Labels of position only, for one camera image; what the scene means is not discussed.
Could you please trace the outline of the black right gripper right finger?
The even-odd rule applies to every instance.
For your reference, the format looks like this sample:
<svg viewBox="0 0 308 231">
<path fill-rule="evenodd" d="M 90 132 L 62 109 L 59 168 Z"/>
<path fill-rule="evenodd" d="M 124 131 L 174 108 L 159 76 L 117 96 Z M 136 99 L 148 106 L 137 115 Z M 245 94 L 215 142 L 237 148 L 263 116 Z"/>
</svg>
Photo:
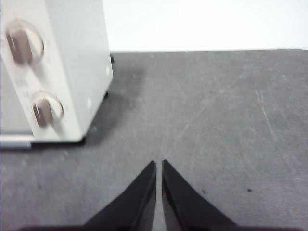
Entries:
<svg viewBox="0 0 308 231">
<path fill-rule="evenodd" d="M 162 201 L 168 231 L 236 231 L 239 226 L 204 199 L 167 161 L 162 162 Z"/>
</svg>

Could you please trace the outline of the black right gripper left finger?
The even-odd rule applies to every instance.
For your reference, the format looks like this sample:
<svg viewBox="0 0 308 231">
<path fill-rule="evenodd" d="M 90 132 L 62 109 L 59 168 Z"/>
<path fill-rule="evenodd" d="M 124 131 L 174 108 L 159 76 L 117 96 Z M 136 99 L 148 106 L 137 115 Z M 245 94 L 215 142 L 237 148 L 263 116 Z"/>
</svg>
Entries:
<svg viewBox="0 0 308 231">
<path fill-rule="evenodd" d="M 133 182 L 84 227 L 93 231 L 151 231 L 156 203 L 156 163 L 151 161 Z"/>
</svg>

